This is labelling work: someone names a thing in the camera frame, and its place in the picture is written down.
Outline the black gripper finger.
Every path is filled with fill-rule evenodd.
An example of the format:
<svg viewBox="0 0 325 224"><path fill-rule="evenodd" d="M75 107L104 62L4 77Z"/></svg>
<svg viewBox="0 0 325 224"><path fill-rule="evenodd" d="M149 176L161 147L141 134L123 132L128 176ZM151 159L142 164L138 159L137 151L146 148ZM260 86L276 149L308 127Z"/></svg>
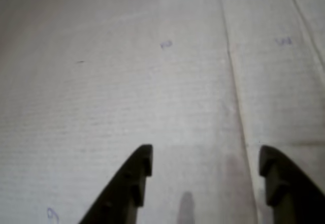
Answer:
<svg viewBox="0 0 325 224"><path fill-rule="evenodd" d="M136 223L146 179L152 176L153 146L139 146L99 194L81 223Z"/></svg>
<svg viewBox="0 0 325 224"><path fill-rule="evenodd" d="M258 165L273 223L324 223L324 193L294 161L263 145Z"/></svg>

